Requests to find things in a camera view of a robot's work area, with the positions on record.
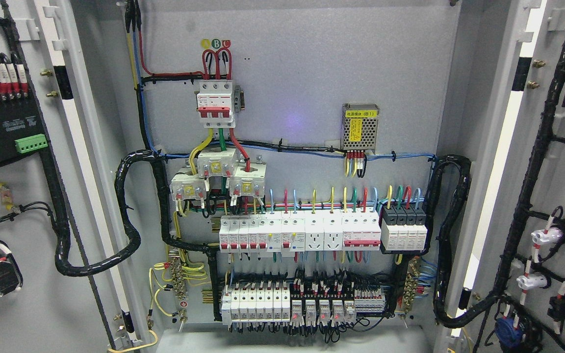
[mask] black spiral wrap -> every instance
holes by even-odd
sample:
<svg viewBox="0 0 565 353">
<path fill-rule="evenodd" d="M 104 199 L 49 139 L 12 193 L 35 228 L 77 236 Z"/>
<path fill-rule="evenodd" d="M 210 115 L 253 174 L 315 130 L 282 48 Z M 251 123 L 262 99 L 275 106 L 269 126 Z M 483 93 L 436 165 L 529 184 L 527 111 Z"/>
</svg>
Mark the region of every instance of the black spiral wrap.
<svg viewBox="0 0 565 353">
<path fill-rule="evenodd" d="M 88 264 L 88 266 L 73 266 L 71 265 L 71 263 L 69 263 L 71 230 L 69 228 L 69 216 L 67 215 L 67 208 L 65 206 L 65 197 L 60 187 L 60 177 L 58 175 L 56 165 L 54 164 L 54 161 L 51 157 L 50 150 L 42 149 L 39 151 L 39 155 L 41 162 L 43 163 L 43 170 L 45 171 L 47 187 L 50 191 L 51 203 L 53 205 L 55 216 L 55 221 L 52 222 L 51 226 L 56 233 L 57 239 L 56 254 L 54 256 L 54 260 L 58 272 L 69 277 L 85 277 L 95 275 L 97 273 L 108 270 L 112 266 L 121 263 L 132 254 L 134 254 L 134 251 L 136 251 L 141 245 L 141 236 L 128 220 L 128 215 L 124 214 L 124 212 L 122 211 L 121 215 L 124 219 L 124 227 L 126 229 L 126 235 L 129 239 L 128 245 L 125 246 L 125 248 L 119 250 L 119 252 L 106 259 L 103 259 L 94 264 Z M 128 172 L 129 166 L 137 161 L 137 158 L 143 158 L 143 155 L 133 156 L 132 159 L 128 160 L 127 165 L 124 165 L 126 163 L 125 161 L 122 161 L 122 165 L 119 168 L 119 173 L 122 174 L 123 177 L 125 177 L 126 173 Z"/>
<path fill-rule="evenodd" d="M 538 129 L 538 135 L 536 136 L 536 142 L 531 151 L 531 157 L 529 158 L 529 166 L 527 167 L 527 172 L 522 183 L 522 188 L 520 189 L 520 195 L 518 196 L 518 203 L 514 210 L 514 219 L 509 228 L 509 234 L 507 235 L 507 241 L 505 243 L 505 248 L 501 255 L 500 264 L 498 265 L 498 271 L 496 271 L 496 278 L 494 280 L 494 285 L 485 299 L 478 302 L 472 306 L 464 314 L 456 318 L 451 318 L 446 314 L 444 302 L 446 296 L 446 290 L 448 289 L 448 279 L 450 277 L 450 271 L 452 266 L 451 254 L 447 250 L 450 248 L 450 243 L 442 239 L 442 231 L 440 230 L 439 238 L 439 259 L 438 259 L 438 269 L 437 269 L 437 281 L 435 284 L 435 297 L 433 301 L 433 309 L 435 315 L 437 316 L 437 321 L 448 327 L 448 328 L 458 328 L 466 326 L 475 317 L 487 311 L 494 303 L 501 298 L 505 288 L 507 287 L 507 281 L 509 281 L 509 275 L 511 272 L 511 264 L 516 256 L 518 245 L 520 239 L 525 231 L 527 225 L 527 220 L 529 219 L 529 208 L 531 208 L 531 196 L 533 195 L 533 190 L 538 180 L 540 170 L 542 168 L 543 161 L 546 156 L 546 152 L 554 140 L 553 134 L 553 122 L 555 119 L 555 110 L 559 103 L 559 96 L 561 90 L 565 84 L 565 40 L 562 46 L 561 54 L 559 56 L 559 61 L 556 65 L 555 74 L 551 80 L 551 85 L 549 86 L 549 91 L 547 94 L 547 99 L 544 103 L 544 111 L 542 113 L 542 121 Z M 433 195 L 431 196 L 430 205 L 433 205 Z M 429 219 L 427 217 L 427 228 L 432 229 L 433 217 L 430 219 L 431 227 L 428 226 Z"/>
</svg>

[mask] miniature circuit breaker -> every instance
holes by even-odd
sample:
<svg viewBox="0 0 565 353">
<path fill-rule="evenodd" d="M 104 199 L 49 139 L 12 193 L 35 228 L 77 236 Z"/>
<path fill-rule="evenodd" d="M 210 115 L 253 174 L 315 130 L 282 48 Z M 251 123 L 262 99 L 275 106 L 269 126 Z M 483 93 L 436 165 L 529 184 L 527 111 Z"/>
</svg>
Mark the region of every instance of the miniature circuit breaker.
<svg viewBox="0 0 565 353">
<path fill-rule="evenodd" d="M 182 168 L 171 179 L 171 190 L 176 201 L 203 200 L 206 198 L 206 182 L 191 174 L 191 168 Z"/>
<path fill-rule="evenodd" d="M 378 128 L 378 105 L 344 104 L 341 112 L 341 149 L 345 151 L 374 150 Z"/>
<path fill-rule="evenodd" d="M 264 197 L 265 164 L 252 163 L 249 172 L 246 172 L 244 167 L 236 168 L 235 174 L 229 178 L 228 185 L 233 197 Z"/>
<path fill-rule="evenodd" d="M 207 148 L 198 155 L 198 174 L 200 178 L 232 177 L 237 165 L 237 149 Z"/>
<path fill-rule="evenodd" d="M 236 127 L 235 113 L 245 107 L 240 86 L 231 80 L 204 80 L 196 95 L 204 127 Z"/>
</svg>

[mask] red wire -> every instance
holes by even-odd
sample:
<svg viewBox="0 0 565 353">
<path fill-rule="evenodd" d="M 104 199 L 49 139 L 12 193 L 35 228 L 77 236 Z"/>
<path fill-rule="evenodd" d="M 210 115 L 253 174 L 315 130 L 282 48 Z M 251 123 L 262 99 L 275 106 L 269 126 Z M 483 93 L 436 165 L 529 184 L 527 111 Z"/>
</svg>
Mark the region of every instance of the red wire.
<svg viewBox="0 0 565 353">
<path fill-rule="evenodd" d="M 363 212 L 365 212 L 366 207 L 367 207 L 367 188 L 363 188 Z"/>
<path fill-rule="evenodd" d="M 232 54 L 231 54 L 231 51 L 228 48 L 221 48 L 221 49 L 219 49 L 215 52 L 217 54 L 218 59 L 220 57 L 219 54 L 222 51 L 226 51 L 226 53 L 228 53 L 228 72 L 226 73 L 226 79 L 230 80 L 231 75 L 232 75 Z"/>
<path fill-rule="evenodd" d="M 186 76 L 186 75 L 190 76 L 190 75 L 197 75 L 197 74 L 204 76 L 204 74 L 202 74 L 201 71 L 177 72 L 177 73 L 163 72 L 161 74 L 155 74 L 154 72 L 150 72 L 150 70 L 148 70 L 148 67 L 145 66 L 145 58 L 143 56 L 143 35 L 141 34 L 140 30 L 139 30 L 139 56 L 141 57 L 141 67 L 143 67 L 143 71 L 147 72 L 148 75 L 151 75 L 151 76 Z"/>
<path fill-rule="evenodd" d="M 241 152 L 241 154 L 243 155 L 244 159 L 245 159 L 245 171 L 246 172 L 250 172 L 250 157 L 247 155 L 247 152 L 245 151 L 245 148 L 242 147 L 242 145 L 239 143 L 239 141 L 237 141 L 237 138 L 235 137 L 235 129 L 231 128 L 229 129 L 231 131 L 231 140 L 232 143 L 234 143 L 235 147 L 239 149 L 239 151 Z"/>
<path fill-rule="evenodd" d="M 213 51 L 213 49 L 206 49 L 202 52 L 202 65 L 204 65 L 204 74 L 202 76 L 205 80 L 210 79 L 210 72 L 208 72 L 208 66 L 206 65 L 206 53 L 211 53 L 213 55 L 213 60 L 215 60 L 215 78 L 218 80 L 221 78 L 218 77 L 219 73 L 219 58 L 217 57 L 217 53 Z"/>
<path fill-rule="evenodd" d="M 409 202 L 411 201 L 411 187 L 407 185 L 402 195 L 402 201 L 406 201 L 404 208 L 409 209 Z"/>
<path fill-rule="evenodd" d="M 287 189 L 284 190 L 284 212 L 287 213 Z"/>
</svg>

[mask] green wire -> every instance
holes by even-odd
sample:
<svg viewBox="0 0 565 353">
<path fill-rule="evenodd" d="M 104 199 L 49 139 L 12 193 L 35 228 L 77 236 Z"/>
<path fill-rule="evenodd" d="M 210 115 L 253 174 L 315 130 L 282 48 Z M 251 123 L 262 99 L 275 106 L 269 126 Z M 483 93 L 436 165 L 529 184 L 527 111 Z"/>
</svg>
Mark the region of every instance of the green wire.
<svg viewBox="0 0 565 353">
<path fill-rule="evenodd" d="M 400 204 L 402 202 L 402 196 L 404 195 L 404 188 L 402 188 L 402 185 L 398 185 L 398 192 L 396 193 L 396 208 L 400 209 Z"/>
<path fill-rule="evenodd" d="M 357 211 L 357 188 L 354 188 L 352 190 L 352 212 L 356 212 Z"/>
<path fill-rule="evenodd" d="M 224 138 L 224 129 L 219 129 L 219 147 L 222 148 L 222 151 L 226 150 L 226 140 Z"/>
</svg>

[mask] red breaker switch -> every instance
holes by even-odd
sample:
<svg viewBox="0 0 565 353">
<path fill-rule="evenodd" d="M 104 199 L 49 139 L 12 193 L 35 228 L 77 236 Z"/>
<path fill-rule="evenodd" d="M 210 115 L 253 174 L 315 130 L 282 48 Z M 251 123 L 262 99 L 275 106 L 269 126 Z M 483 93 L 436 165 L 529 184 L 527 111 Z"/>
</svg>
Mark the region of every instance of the red breaker switch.
<svg viewBox="0 0 565 353">
<path fill-rule="evenodd" d="M 231 108 L 229 107 L 199 107 L 200 118 L 230 118 Z"/>
</svg>

